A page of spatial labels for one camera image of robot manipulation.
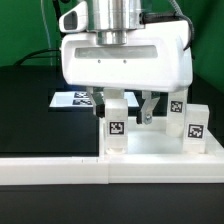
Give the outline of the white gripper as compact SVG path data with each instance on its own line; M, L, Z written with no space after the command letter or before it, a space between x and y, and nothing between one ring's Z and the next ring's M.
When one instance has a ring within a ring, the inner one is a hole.
M138 124L150 124L159 92L181 91L193 80L191 50L185 21L147 24L127 33L124 45L100 46L93 33L69 34L61 46L62 71L70 85L90 86L93 114L105 116L103 89L145 90Z

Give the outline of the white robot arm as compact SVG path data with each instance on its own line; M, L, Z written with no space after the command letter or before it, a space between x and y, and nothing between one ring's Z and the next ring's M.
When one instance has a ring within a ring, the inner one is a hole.
M63 76L70 85L140 90L137 121L149 124L153 92L192 83L191 21L175 0L173 13L144 10L142 0L83 0L59 19Z

